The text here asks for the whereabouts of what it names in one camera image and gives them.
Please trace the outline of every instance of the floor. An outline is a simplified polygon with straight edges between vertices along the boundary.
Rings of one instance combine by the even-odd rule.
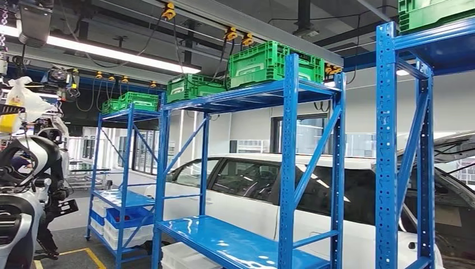
[[[41,263],[35,262],[36,269],[113,269],[115,268],[114,256],[102,243],[91,235],[88,242],[84,238],[86,231],[87,210],[89,207],[89,191],[76,190],[72,199],[76,199],[79,211],[55,219],[50,224],[50,230],[61,253],[57,261],[44,259]],[[144,250],[137,253],[146,254]],[[124,263],[123,269],[149,269],[151,258],[147,257]]]

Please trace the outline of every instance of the yellow floor marking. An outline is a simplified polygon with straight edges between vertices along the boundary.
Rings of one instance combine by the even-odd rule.
[[[97,269],[106,269],[105,265],[99,260],[99,258],[92,252],[90,248],[86,248],[86,253],[91,257],[92,261],[97,265]]]
[[[67,251],[67,252],[60,253],[59,255],[66,255],[66,254],[71,254],[71,253],[86,251],[87,249],[88,249],[88,248],[76,249],[75,251]]]
[[[43,265],[41,264],[41,261],[34,261],[34,262],[35,262],[36,269],[43,269]]]

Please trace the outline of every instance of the blue metal shelving rack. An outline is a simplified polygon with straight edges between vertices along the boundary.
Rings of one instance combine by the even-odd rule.
[[[166,94],[165,92],[160,93],[160,104],[164,104],[166,101]],[[146,145],[148,151],[151,155],[155,158],[157,163],[159,164],[159,160],[157,156],[153,153],[152,148],[147,144],[146,139],[140,134],[138,131],[135,122],[145,121],[145,120],[153,120],[159,119],[160,112],[148,111],[148,110],[138,110],[134,108],[132,104],[130,108],[121,110],[119,112],[110,113],[110,114],[99,114],[99,122],[97,125],[97,135],[96,135],[96,148],[95,148],[95,156],[94,156],[94,167],[92,171],[92,185],[91,185],[91,195],[89,201],[89,215],[86,227],[86,239],[89,240],[91,237],[91,231],[95,234],[97,238],[107,247],[107,249],[114,255],[115,257],[115,268],[120,269],[122,267],[122,263],[134,261],[136,259],[140,259],[146,257],[145,255],[138,255],[138,256],[131,256],[127,259],[123,259],[122,255],[125,253],[131,253],[137,251],[137,249],[128,248],[128,243],[132,240],[135,236],[136,232],[140,229],[142,225],[140,225],[131,237],[124,243],[123,242],[123,229],[124,229],[124,218],[125,218],[125,209],[126,208],[134,208],[134,207],[144,207],[144,206],[152,206],[153,208],[150,209],[150,215],[154,213],[155,210],[155,200],[141,194],[132,192],[128,190],[128,187],[132,186],[145,186],[145,185],[154,185],[155,183],[148,183],[148,184],[128,184],[129,179],[129,155],[131,149],[131,141],[133,132],[137,134],[142,142]],[[123,180],[121,185],[118,189],[112,189],[108,191],[100,191],[95,189],[95,182],[97,176],[97,156],[99,152],[99,142],[101,133],[103,133],[102,126],[103,122],[116,122],[116,123],[126,123],[127,124],[127,142],[125,145],[125,152],[124,156],[117,150],[117,148],[113,145],[110,138],[104,132],[106,139],[110,142],[114,150],[117,152],[119,157],[122,159],[122,167],[123,167]],[[94,228],[91,226],[91,211],[92,211],[92,200],[94,197],[101,199],[102,201],[108,203],[111,207],[120,211],[120,222],[119,222],[119,235],[118,235],[118,246],[117,250],[112,249],[108,243],[105,241],[104,237],[97,233]]]
[[[395,23],[376,28],[376,268],[398,268],[398,220],[417,153],[417,260],[408,268],[434,268],[433,77],[475,69],[475,19],[397,36]],[[412,53],[415,64],[400,58]],[[416,78],[416,111],[406,151],[396,158],[397,80]]]
[[[250,268],[274,265],[279,269],[297,268],[342,268],[342,229],[344,192],[344,74],[336,76],[336,88],[310,81],[299,80],[298,56],[286,57],[285,79],[246,87],[220,94],[166,104],[161,108],[160,153],[156,188],[156,220],[153,239],[152,268],[158,269],[161,253],[161,232],[191,246],[227,269]],[[295,146],[297,104],[331,99],[333,113],[324,130],[308,168],[295,188]],[[279,241],[264,238],[224,221],[207,216],[206,171],[208,157],[209,119],[212,114],[237,112],[283,105],[282,168],[280,191]],[[183,148],[167,165],[170,113],[174,109],[203,112],[204,119]],[[193,137],[203,129],[201,191],[195,195],[165,197],[165,177]],[[294,210],[310,179],[312,171],[322,154],[324,145],[333,131],[333,180],[332,221],[329,232],[303,240],[293,241]],[[199,215],[178,220],[164,220],[164,200],[197,196],[200,199]],[[318,258],[298,250],[306,244],[331,238],[330,260]]]

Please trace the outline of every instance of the blue plastic bin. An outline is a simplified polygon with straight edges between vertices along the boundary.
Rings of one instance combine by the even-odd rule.
[[[99,216],[96,212],[91,210],[91,218],[99,223],[101,226],[104,226],[104,218]]]
[[[116,229],[119,228],[119,222],[115,220],[115,218],[119,218],[120,211],[115,208],[107,208],[107,220],[112,224],[113,227]],[[124,221],[124,228],[132,228],[138,227],[142,220],[150,213],[149,210],[146,210],[143,207],[134,207],[134,208],[126,208],[125,215],[129,216],[129,220]],[[151,214],[142,226],[153,224],[153,214]]]

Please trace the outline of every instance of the car roof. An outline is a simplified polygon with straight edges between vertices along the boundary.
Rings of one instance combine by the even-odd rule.
[[[282,161],[282,154],[274,153],[226,153],[226,154],[214,154],[209,157],[225,157],[234,159],[245,160],[258,160],[258,161],[274,161],[280,163]],[[308,164],[310,162],[311,155],[297,154],[295,157],[296,164]],[[374,158],[367,157],[345,157],[344,167],[345,169],[371,169],[375,162]],[[322,155],[317,163],[318,166],[333,166],[332,155]]]

